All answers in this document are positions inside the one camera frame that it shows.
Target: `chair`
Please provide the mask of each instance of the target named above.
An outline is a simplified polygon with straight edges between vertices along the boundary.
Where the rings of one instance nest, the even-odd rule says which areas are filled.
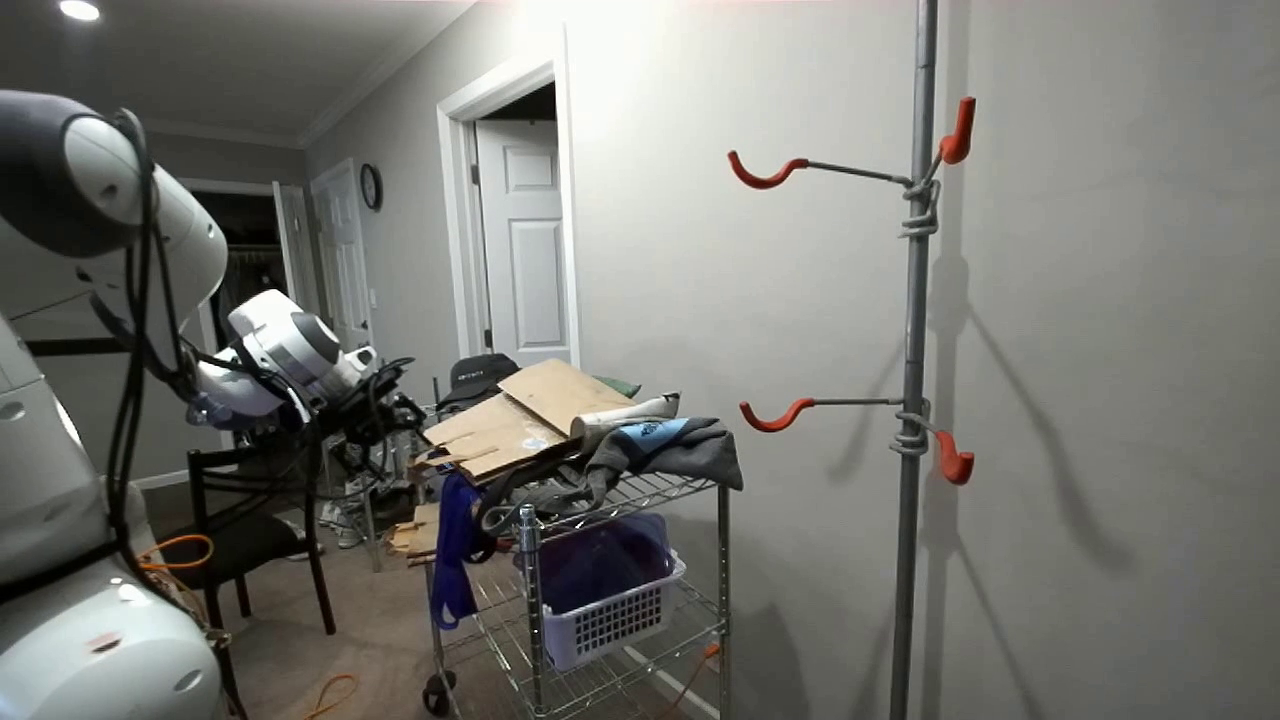
[[[219,585],[236,581],[239,614],[253,614],[248,602],[248,573],[282,558],[282,557],[308,557],[317,602],[322,621],[322,635],[337,631],[329,585],[318,566],[318,544],[317,544],[317,482],[318,482],[318,438],[270,438],[256,449],[228,449],[228,453],[191,453],[188,456],[191,474],[191,529],[212,539],[208,549],[172,544],[162,549],[162,558],[172,562],[172,577],[188,586],[203,591],[208,624],[219,631]],[[279,506],[298,505],[298,529],[279,521]],[[223,645],[214,645],[223,665],[223,682],[232,703],[239,703],[232,654]]]
[[[481,350],[481,356],[456,359],[448,373],[448,396],[435,404],[435,417],[452,417],[481,404],[483,396],[497,396],[497,384],[516,373],[520,365],[502,350]]]

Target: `white door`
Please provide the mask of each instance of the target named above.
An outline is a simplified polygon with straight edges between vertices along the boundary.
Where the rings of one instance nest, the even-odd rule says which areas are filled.
[[[318,264],[322,274],[337,281],[337,315],[329,315],[348,349],[373,343],[373,307],[376,296],[367,286],[367,258],[363,258],[363,225],[358,225],[358,181],[355,164],[345,161],[310,181],[317,204],[317,236],[318,236]]]
[[[487,343],[520,369],[571,359],[550,121],[481,121]]]

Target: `metal pole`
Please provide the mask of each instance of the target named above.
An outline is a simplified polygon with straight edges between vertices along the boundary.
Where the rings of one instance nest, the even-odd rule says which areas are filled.
[[[925,400],[925,334],[928,334],[928,236],[933,236],[933,63],[937,63],[937,0],[917,5],[917,112],[912,112],[912,189],[909,189],[909,359],[904,359],[904,425],[901,425],[901,530],[897,530],[897,621],[890,621],[890,695],[887,714],[909,720],[912,695],[912,610],[917,610],[917,516],[918,456],[928,430],[909,417],[928,417]]]
[[[731,720],[731,544],[729,544],[729,482],[717,482],[717,544],[719,544],[719,720]]]
[[[531,505],[520,506],[520,558],[529,566],[522,614],[529,614],[529,678],[531,708],[529,714],[544,714],[544,665],[549,665],[549,629],[544,629],[544,537]]]

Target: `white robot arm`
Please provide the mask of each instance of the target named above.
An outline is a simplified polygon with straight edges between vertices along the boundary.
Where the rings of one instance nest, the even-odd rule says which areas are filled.
[[[228,247],[196,196],[151,168],[132,116],[0,90],[0,221],[69,254],[108,329],[208,425],[282,408],[308,418],[373,369],[279,292],[228,315],[236,349],[188,349],[183,321],[219,286]],[[0,720],[214,714],[203,631],[124,573],[115,505],[4,311],[0,491]]]

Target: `ceiling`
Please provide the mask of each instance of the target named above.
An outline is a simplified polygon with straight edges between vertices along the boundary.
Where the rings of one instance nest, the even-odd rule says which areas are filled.
[[[473,0],[0,0],[0,87],[132,106],[151,133],[302,146]]]

